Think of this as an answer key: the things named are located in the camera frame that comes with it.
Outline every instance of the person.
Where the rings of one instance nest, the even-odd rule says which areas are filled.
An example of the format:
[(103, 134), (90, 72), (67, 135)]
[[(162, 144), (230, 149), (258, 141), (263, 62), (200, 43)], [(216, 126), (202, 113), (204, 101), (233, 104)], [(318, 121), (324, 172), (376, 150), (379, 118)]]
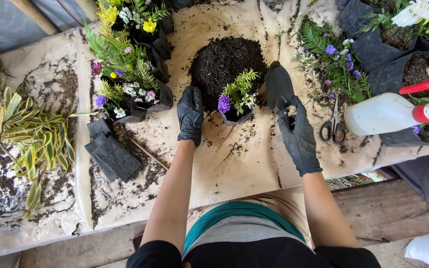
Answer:
[(180, 143), (158, 192), (140, 247), (130, 256), (126, 267), (379, 268), (373, 253), (359, 246), (327, 187), (306, 108), (296, 96), (293, 102), (294, 129), (290, 129), (285, 110), (278, 112), (277, 124), (302, 177), (314, 250), (286, 219), (289, 216), (275, 211), (281, 206), (276, 205), (279, 202), (269, 202), (266, 198), (262, 200), (267, 202), (258, 202), (255, 196), (252, 200), (213, 205), (196, 217), (186, 233), (193, 157), (201, 142), (204, 111), (200, 90), (188, 86), (177, 105)]

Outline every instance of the variegated plant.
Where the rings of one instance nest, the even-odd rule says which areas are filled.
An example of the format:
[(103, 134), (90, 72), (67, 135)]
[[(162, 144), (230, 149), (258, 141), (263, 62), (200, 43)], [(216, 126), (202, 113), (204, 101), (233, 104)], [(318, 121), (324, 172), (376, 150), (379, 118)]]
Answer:
[[(46, 113), (38, 108), (32, 98), (22, 100), (18, 94), (12, 94), (10, 88), (4, 91), (3, 105), (0, 104), (0, 147), (13, 160), (16, 176), (27, 176), (31, 186), (26, 200), (27, 214), (23, 219), (31, 219), (31, 211), (39, 204), (43, 174), (38, 174), (38, 167), (51, 171), (59, 163), (67, 170), (69, 163), (63, 149), (71, 161), (74, 161), (74, 149), (67, 137), (68, 118), (63, 115)], [(85, 115), (71, 114), (69, 117)], [(21, 154), (16, 159), (5, 147), (16, 145)]]

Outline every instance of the black shirt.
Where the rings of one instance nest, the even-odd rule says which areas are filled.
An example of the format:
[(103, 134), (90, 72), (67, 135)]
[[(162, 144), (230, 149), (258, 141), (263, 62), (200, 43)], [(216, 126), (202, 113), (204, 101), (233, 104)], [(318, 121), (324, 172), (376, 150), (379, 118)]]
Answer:
[[(301, 241), (274, 237), (252, 242), (213, 242), (188, 252), (183, 263), (193, 268), (381, 268), (365, 248), (316, 247), (312, 251)], [(180, 268), (182, 256), (166, 241), (142, 245), (127, 261), (127, 268)]]

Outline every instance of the purple flower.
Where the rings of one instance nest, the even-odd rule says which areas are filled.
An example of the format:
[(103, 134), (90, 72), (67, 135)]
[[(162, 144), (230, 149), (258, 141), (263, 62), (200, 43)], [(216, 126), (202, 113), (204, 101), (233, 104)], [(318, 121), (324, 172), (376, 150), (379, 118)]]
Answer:
[(95, 104), (97, 107), (102, 107), (107, 103), (107, 98), (104, 95), (98, 95), (97, 99), (95, 99)]
[(150, 90), (149, 92), (147, 92), (147, 96), (150, 98), (150, 100), (154, 100), (155, 99), (155, 91)]
[(226, 113), (231, 108), (230, 99), (228, 95), (222, 95), (218, 99), (218, 111), (220, 113)]
[(353, 75), (356, 79), (360, 79), (360, 78), (362, 78), (362, 73), (361, 73), (360, 71), (358, 71), (358, 70), (354, 70), (354, 71), (352, 72), (352, 75)]
[(102, 72), (102, 64), (100, 64), (100, 63), (93, 63), (92, 67), (91, 67), (91, 70), (92, 70), (92, 75), (93, 76), (99, 75)]
[(328, 45), (327, 48), (325, 49), (325, 51), (329, 54), (329, 55), (334, 55), (335, 52), (337, 52), (337, 49), (333, 46), (333, 45)]
[(415, 132), (416, 134), (420, 134), (420, 131), (423, 130), (423, 128), (420, 127), (420, 125), (414, 125), (411, 127), (411, 129), (413, 130), (413, 132)]
[(121, 70), (117, 70), (117, 69), (114, 69), (113, 70), (119, 77), (122, 77), (123, 75), (125, 75), (125, 72), (124, 71), (121, 71)]
[(346, 70), (354, 70), (354, 63), (353, 62), (348, 62)]

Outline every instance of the table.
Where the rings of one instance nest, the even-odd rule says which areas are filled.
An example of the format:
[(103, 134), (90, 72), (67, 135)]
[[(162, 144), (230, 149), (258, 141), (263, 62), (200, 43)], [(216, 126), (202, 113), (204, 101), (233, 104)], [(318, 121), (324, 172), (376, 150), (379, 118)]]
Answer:
[[(314, 21), (325, 16), (331, 24), (337, 25), (335, 1), (318, 0), (308, 7), (309, 1), (301, 0), (297, 9), (297, 1), (288, 0), (279, 6), (278, 12), (267, 8), (262, 1), (259, 4), (230, 0), (226, 0), (229, 5), (223, 3), (200, 4), (173, 13), (176, 32), (168, 39), (175, 48), (172, 59), (166, 64), (171, 75), (168, 86), (173, 90), (175, 105), (183, 89), (189, 85), (187, 74), (195, 53), (211, 38), (243, 35), (259, 40), (268, 64), (279, 60), (288, 70), (295, 93), (306, 103), (308, 119), (318, 131), (330, 119), (332, 110), (309, 101), (307, 94), (316, 85), (307, 83), (306, 74), (302, 69), (296, 69), (300, 64), (293, 60), (293, 55), (299, 44), (294, 33), (300, 21), (295, 17), (301, 11)], [(91, 27), (98, 29), (98, 24)], [(279, 41), (275, 35), (283, 30), (288, 33)], [(8, 77), (6, 85), (15, 89), (26, 77), (28, 95), (35, 97), (39, 105), (63, 113), (92, 111), (94, 92), (101, 82), (91, 75), (94, 56), (89, 52), (83, 33), (83, 29), (75, 28), (0, 55), (7, 72), (17, 77)], [(73, 84), (74, 74), (78, 83), (76, 91), (70, 83), (63, 84), (63, 77), (69, 76)], [(58, 82), (50, 86), (43, 84), (54, 79)], [(190, 208), (300, 186), (301, 178), (276, 126), (277, 116), (267, 107), (256, 106), (253, 113), (252, 120), (235, 126), (224, 125), (218, 113), (206, 115), (203, 141), (194, 157)], [(87, 116), (71, 122), (75, 130), (72, 140), (76, 161), (68, 173), (54, 170), (48, 176), (36, 221), (14, 221), (23, 212), (27, 189), (24, 181), (14, 182), (18, 187), (11, 208), (5, 208), (0, 216), (0, 255), (69, 239), (77, 223), (78, 232), (87, 235), (148, 218), (163, 181), (162, 168), (148, 160), (146, 167), (127, 184), (120, 180), (109, 182), (97, 171), (83, 148), (90, 142), (85, 125), (96, 119), (97, 116)], [(179, 132), (175, 107), (160, 113), (149, 112), (142, 123), (115, 127), (118, 133), (123, 133), (122, 140), (134, 138), (164, 163), (171, 162)], [(326, 178), (369, 171), (429, 154), (429, 146), (381, 147), (378, 135), (358, 137), (348, 133), (343, 145), (324, 143), (317, 135), (316, 140), (319, 162)], [(3, 175), (12, 176), (9, 171)]]

